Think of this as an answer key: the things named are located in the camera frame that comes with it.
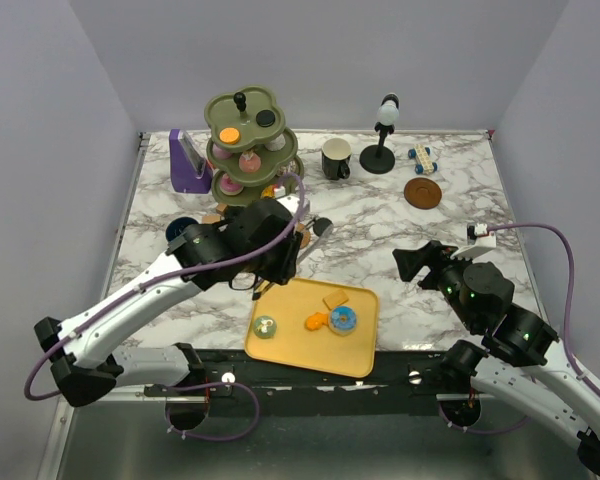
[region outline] black mug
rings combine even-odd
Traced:
[[[349,178],[351,145],[342,138],[331,138],[322,145],[322,171],[329,180]]]

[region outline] table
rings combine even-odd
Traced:
[[[204,151],[208,132],[190,132]],[[296,131],[298,155],[305,164],[311,210],[334,223],[324,245],[313,252],[298,276],[373,290],[380,299],[377,350],[445,350],[468,337],[460,321],[437,292],[421,291],[416,282],[398,277],[391,251],[414,249],[431,239],[466,244],[466,225],[513,220],[490,144],[472,135],[391,135],[386,145],[396,154],[396,167],[372,175],[360,167],[357,154],[377,141],[374,133]],[[320,148],[339,136],[352,146],[351,176],[327,180],[320,167]],[[439,171],[430,176],[443,192],[440,205],[418,210],[404,197],[405,183],[416,176],[408,150],[420,143],[431,148]],[[168,132],[152,135],[137,183],[115,265],[110,293],[138,275],[167,247],[165,229],[175,218],[200,219],[213,213],[209,195],[175,193],[169,177]],[[529,272],[514,232],[500,234],[499,248],[481,257],[492,261],[516,288],[514,301],[538,313]],[[249,325],[249,293],[216,285],[183,302],[130,337],[125,345],[162,347],[186,342],[196,348],[243,348]]]

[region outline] gray wall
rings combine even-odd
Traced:
[[[571,0],[498,125],[496,159],[517,220],[564,231],[576,261],[575,351],[600,376],[600,0]],[[567,260],[550,233],[527,245],[562,321]]]
[[[372,128],[382,97],[399,128],[490,128],[566,0],[70,0],[131,118],[204,128],[206,102],[271,86],[288,122]]]
[[[0,1],[0,480],[35,478],[56,402],[22,394],[33,325],[97,299],[136,149],[68,2]]]

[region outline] olive green tray tier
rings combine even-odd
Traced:
[[[298,153],[298,139],[295,133],[288,128],[282,132],[285,145],[277,152],[267,150],[264,145],[259,145],[254,150],[260,156],[262,164],[257,172],[247,173],[240,170],[239,160],[241,153],[234,153],[229,158],[220,159],[213,155],[213,140],[207,143],[207,158],[218,169],[227,172],[231,180],[244,187],[256,187],[271,180],[280,167],[289,163]]]
[[[233,93],[225,93],[212,98],[204,107],[204,119],[211,129],[211,139],[219,147],[238,153],[249,150],[261,143],[267,143],[282,133],[285,127],[284,112],[276,103],[271,90],[260,85],[249,85],[238,92],[245,94],[247,109],[240,113],[233,101]],[[276,120],[269,127],[261,127],[256,115],[261,110],[271,110]],[[238,143],[229,145],[220,141],[220,132],[225,128],[237,128],[240,132]]]
[[[298,175],[300,178],[304,177],[304,165],[302,160],[296,157],[296,161],[298,162]],[[269,182],[264,185],[260,185],[257,187],[244,187],[242,192],[238,195],[226,195],[222,193],[220,190],[220,177],[224,175],[225,172],[219,170],[213,176],[213,180],[211,182],[211,193],[213,194],[213,198],[216,199],[218,203],[224,203],[225,205],[230,205],[232,207],[246,207],[247,205],[255,202],[260,198],[262,194],[262,190],[269,185],[272,185],[278,181],[279,177],[273,177]],[[293,178],[289,178],[285,180],[284,186],[290,190],[292,193],[295,192],[297,185]]]

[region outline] black stand base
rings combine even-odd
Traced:
[[[369,145],[360,154],[360,165],[369,173],[382,175],[389,173],[396,164],[396,157],[391,150],[384,145],[380,147],[380,155],[376,157],[378,145]]]

